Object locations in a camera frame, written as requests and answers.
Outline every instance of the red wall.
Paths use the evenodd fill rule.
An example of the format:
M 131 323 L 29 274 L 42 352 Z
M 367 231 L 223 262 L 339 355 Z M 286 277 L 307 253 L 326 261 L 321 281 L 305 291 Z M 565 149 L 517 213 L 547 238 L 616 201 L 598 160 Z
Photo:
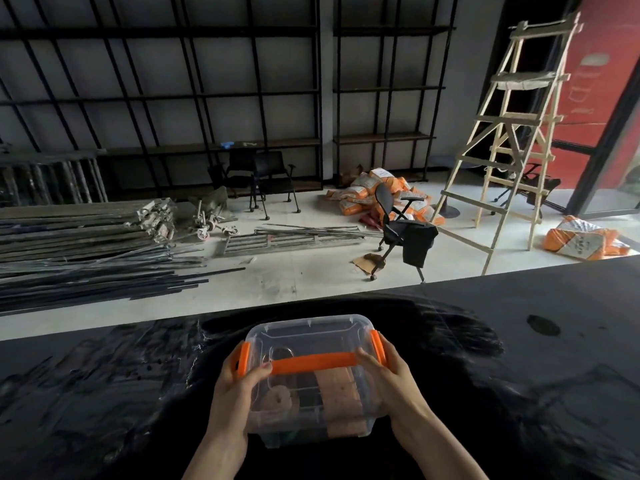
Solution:
M 583 0 L 579 10 L 584 28 L 569 47 L 565 72 L 571 78 L 558 108 L 564 121 L 556 125 L 554 139 L 596 146 L 640 55 L 640 0 Z M 594 60 L 605 63 L 592 65 Z M 600 188 L 617 187 L 624 177 L 639 141 L 640 118 L 634 126 Z M 556 148 L 553 153 L 548 174 L 562 179 L 560 188 L 575 188 L 588 157 Z

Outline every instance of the black table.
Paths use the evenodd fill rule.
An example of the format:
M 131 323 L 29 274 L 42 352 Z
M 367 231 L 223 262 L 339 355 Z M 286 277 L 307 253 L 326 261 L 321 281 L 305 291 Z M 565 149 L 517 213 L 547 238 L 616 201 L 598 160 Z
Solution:
M 0 342 L 1 476 L 179 479 L 252 325 L 359 312 L 492 479 L 613 477 L 640 465 L 638 283 L 627 257 Z M 481 340 L 465 334 L 473 315 Z M 367 438 L 276 451 L 252 437 L 238 478 L 265 468 L 417 475 L 385 419 Z

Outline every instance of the wooden ladder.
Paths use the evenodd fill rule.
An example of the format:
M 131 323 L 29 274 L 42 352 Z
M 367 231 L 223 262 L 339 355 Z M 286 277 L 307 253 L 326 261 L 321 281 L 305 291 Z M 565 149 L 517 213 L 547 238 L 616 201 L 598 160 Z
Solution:
M 498 69 L 498 74 L 492 76 L 489 92 L 484 98 L 479 114 L 476 115 L 476 124 L 473 131 L 471 131 L 471 136 L 469 137 L 466 146 L 456 156 L 456 165 L 451 172 L 451 176 L 449 177 L 444 190 L 441 192 L 441 197 L 438 201 L 436 211 L 431 217 L 431 220 L 433 221 L 437 217 L 437 215 L 439 215 L 440 209 L 442 208 L 446 198 L 452 198 L 478 207 L 476 227 L 478 227 L 478 224 L 480 222 L 480 217 L 482 215 L 483 209 L 495 212 L 496 214 L 501 214 L 500 223 L 498 224 L 496 233 L 493 236 L 491 247 L 485 246 L 475 241 L 471 241 L 470 239 L 453 233 L 446 228 L 438 228 L 441 233 L 453 237 L 458 241 L 464 242 L 465 244 L 473 246 L 476 249 L 484 251 L 488 254 L 482 271 L 483 275 L 486 273 L 486 270 L 489 266 L 489 262 L 491 261 L 491 257 L 493 256 L 496 244 L 498 243 L 498 238 L 500 237 L 500 232 L 502 231 L 502 226 L 504 225 L 504 222 L 507 219 L 507 215 L 509 215 L 509 212 L 511 210 L 513 197 L 517 194 L 518 190 L 532 192 L 536 195 L 534 211 L 531 216 L 519 214 L 517 212 L 511 212 L 511 215 L 531 222 L 528 245 L 528 249 L 531 250 L 535 225 L 541 222 L 540 206 L 542 197 L 548 195 L 548 191 L 544 188 L 545 176 L 547 174 L 547 164 L 554 158 L 553 154 L 551 154 L 551 142 L 553 141 L 554 128 L 556 124 L 563 119 L 562 116 L 559 116 L 557 114 L 557 109 L 560 99 L 560 92 L 562 90 L 562 84 L 569 79 L 569 74 L 564 73 L 567 50 L 569 48 L 569 44 L 571 43 L 573 35 L 578 33 L 582 29 L 582 24 L 578 23 L 579 17 L 579 13 L 573 13 L 566 19 L 560 20 L 558 22 L 541 23 L 537 25 L 529 25 L 527 22 L 520 22 L 518 26 L 514 28 L 510 35 L 511 40 L 509 42 L 509 47 L 504 55 L 504 58 L 502 59 L 500 68 Z M 555 67 L 551 68 L 551 70 L 547 72 L 540 73 L 517 72 L 518 62 L 520 60 L 520 53 L 522 51 L 524 40 L 551 36 L 561 37 L 559 56 L 556 58 Z M 511 60 L 511 65 L 509 66 L 509 71 L 505 72 L 509 60 Z M 489 102 L 491 101 L 491 98 L 496 89 L 504 91 L 502 104 L 500 106 L 500 114 L 498 116 L 485 115 L 485 111 L 489 106 Z M 544 96 L 540 104 L 540 110 L 537 114 L 508 111 L 509 99 L 511 97 L 512 91 L 526 91 L 532 89 L 544 89 Z M 490 124 L 489 126 L 487 126 L 487 128 L 476 135 L 480 123 L 482 122 Z M 542 125 L 548 125 L 546 134 L 544 134 L 541 130 Z M 516 137 L 516 130 L 521 126 L 529 128 L 527 140 L 523 148 L 520 147 L 518 139 Z M 471 148 L 473 148 L 476 144 L 478 144 L 485 137 L 489 136 L 491 133 L 494 133 L 494 135 L 493 144 L 491 145 L 491 154 L 488 161 L 467 156 L 467 152 L 471 150 Z M 508 147 L 502 146 L 505 142 L 509 144 Z M 532 152 L 533 145 L 536 142 L 542 149 L 540 153 Z M 512 160 L 511 163 L 500 163 L 495 161 L 495 156 L 498 153 L 510 155 Z M 538 179 L 537 186 L 526 185 L 520 182 L 530 157 L 541 161 L 540 177 Z M 450 191 L 456 175 L 458 174 L 458 170 L 460 170 L 460 165 L 462 165 L 463 162 L 474 163 L 486 167 L 486 171 L 484 174 L 484 185 L 480 200 L 474 200 Z M 494 177 L 492 176 L 493 168 L 498 168 L 500 170 L 514 174 L 515 177 L 512 180 L 507 178 Z M 486 191 L 489 187 L 490 182 L 507 185 L 511 188 L 504 207 L 492 205 L 484 201 L 486 197 Z

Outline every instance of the white floor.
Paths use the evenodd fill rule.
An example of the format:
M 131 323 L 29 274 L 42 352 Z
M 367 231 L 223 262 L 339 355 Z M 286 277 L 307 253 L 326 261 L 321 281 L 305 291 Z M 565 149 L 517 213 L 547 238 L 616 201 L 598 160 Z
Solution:
M 430 195 L 439 195 L 443 188 L 443 175 L 430 174 L 432 181 L 418 184 Z M 479 197 L 481 180 L 473 175 L 465 178 L 467 183 L 458 185 L 453 191 L 472 198 Z M 490 189 L 490 198 L 501 193 L 500 188 Z M 524 198 L 518 196 L 513 210 L 530 213 Z M 294 214 L 295 206 L 284 203 L 281 196 L 269 196 L 269 223 L 300 226 L 335 226 L 355 223 L 357 216 L 343 217 L 336 202 L 322 198 L 322 193 L 298 195 L 302 213 Z M 251 233 L 257 226 L 265 224 L 260 218 L 264 213 L 246 212 L 248 199 L 230 200 L 229 207 L 237 213 L 236 226 L 241 233 Z M 460 209 L 461 215 L 450 219 L 446 227 L 477 242 L 490 244 L 499 216 L 485 212 L 478 229 L 474 228 L 476 208 L 462 202 L 451 202 Z M 537 267 L 572 264 L 578 261 L 558 256 L 540 249 L 540 242 L 547 230 L 555 227 L 562 216 L 547 207 L 544 220 L 536 227 L 536 241 L 532 251 L 526 251 L 529 223 L 509 218 L 493 256 L 488 274 L 505 273 Z M 640 241 L 640 221 L 633 217 L 615 217 L 596 222 L 599 225 L 619 229 L 627 237 Z M 203 245 L 206 256 L 213 256 L 222 238 L 212 239 Z M 197 289 L 179 294 L 139 300 L 117 300 L 91 305 L 59 308 L 0 317 L 0 340 L 16 339 L 32 335 L 43 335 L 70 330 L 124 324 L 168 317 L 177 317 L 220 310 L 268 305 L 285 301 L 319 298 L 339 294 L 375 289 L 414 285 L 419 283 L 415 268 L 402 263 L 402 250 L 394 250 L 378 279 L 370 282 L 364 273 L 350 261 L 355 257 L 377 250 L 377 239 L 366 239 L 357 246 L 325 248 L 320 250 L 287 251 L 258 255 L 249 264 L 242 265 L 251 256 L 236 258 L 212 258 L 206 269 L 214 271 L 237 266 L 247 266 L 244 271 L 212 276 L 210 281 Z M 455 280 L 478 276 L 482 272 L 486 254 L 445 235 L 436 238 L 424 266 L 427 282 Z

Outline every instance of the transparent plastic box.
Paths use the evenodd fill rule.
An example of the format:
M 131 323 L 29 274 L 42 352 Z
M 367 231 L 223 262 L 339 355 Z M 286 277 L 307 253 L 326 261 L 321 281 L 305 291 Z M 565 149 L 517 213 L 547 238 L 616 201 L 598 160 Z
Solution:
M 386 365 L 378 332 L 362 315 L 258 325 L 246 336 L 238 375 L 271 361 L 252 391 L 247 432 L 267 448 L 367 436 L 384 415 L 373 379 L 356 364 L 362 347 Z

